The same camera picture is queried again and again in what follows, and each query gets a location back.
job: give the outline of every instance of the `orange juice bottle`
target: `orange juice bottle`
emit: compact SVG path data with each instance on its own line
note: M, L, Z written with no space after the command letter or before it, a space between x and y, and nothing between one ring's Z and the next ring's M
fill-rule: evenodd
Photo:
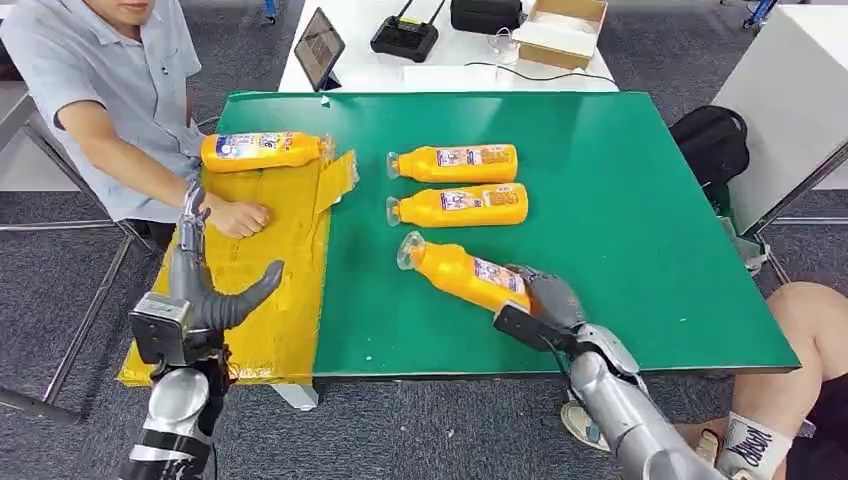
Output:
M203 164L218 173L300 167L316 158L329 161L335 154L331 137L300 132L209 135L200 146Z
M400 155L391 152L386 161L389 178L419 182L506 183L518 174L514 145L420 147Z
M415 269L444 292L493 312L512 301L530 311L530 297L521 275L465 253L459 245L438 245L411 232L398 249L398 267Z
M527 190L520 183L479 185L447 190L422 190L398 200L386 200L389 225L421 227L516 225L527 218Z

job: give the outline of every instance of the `black router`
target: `black router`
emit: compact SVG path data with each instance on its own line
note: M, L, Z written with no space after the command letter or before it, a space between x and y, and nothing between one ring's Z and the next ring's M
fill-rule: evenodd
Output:
M430 50L439 38L439 30L433 26L433 20L439 15L445 0L442 0L436 13L427 23L403 18L403 14L411 3L412 0L409 0L400 13L383 21L377 33L374 34L374 38L371 39L371 50L408 58L416 63L427 59L427 55L430 54Z

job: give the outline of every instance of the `green tabletop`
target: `green tabletop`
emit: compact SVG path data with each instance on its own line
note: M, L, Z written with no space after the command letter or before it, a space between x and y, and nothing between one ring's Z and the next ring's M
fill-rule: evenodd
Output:
M484 143L517 147L527 221L419 229L425 239L561 275L645 370L799 365L648 95L326 96L236 94L218 127L329 133L356 149L361 180L333 207L315 376L556 370L490 312L395 264L417 227L389 227L385 199L432 185L389 180L386 153Z

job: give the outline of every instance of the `bottle label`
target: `bottle label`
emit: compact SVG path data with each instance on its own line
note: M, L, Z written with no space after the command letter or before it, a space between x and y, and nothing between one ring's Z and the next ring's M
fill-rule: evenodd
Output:
M483 206L483 201L474 195L462 190L447 190L441 193L442 210L463 210L465 208L477 208Z
M246 133L221 135L215 146L219 158L238 160L270 156L291 149L291 133Z
M484 190L483 199L487 207L516 205L521 201L518 192L513 191L510 185L498 185L498 188L494 190Z
M477 278L508 288L511 292L524 294L524 280L521 279L521 275L477 257L472 258L474 259L474 275Z
M440 148L436 150L440 167L459 165L484 165L509 162L509 151L505 145L486 145L474 148Z

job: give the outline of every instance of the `robotic hand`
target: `robotic hand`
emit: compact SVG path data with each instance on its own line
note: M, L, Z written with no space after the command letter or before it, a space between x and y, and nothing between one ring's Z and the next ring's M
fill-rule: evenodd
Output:
M170 295L148 292L130 312L139 355L156 368L147 419L120 471L123 480L201 478L232 383L224 330L244 322L282 279L283 263L276 261L243 293L215 291L203 252L204 196L199 184L189 186L179 243L171 250Z
M699 457L651 400L639 364L610 330L588 323L571 287L529 267L521 274L533 315L507 304L494 326L540 351L571 360L571 390L598 424L626 480L726 480Z

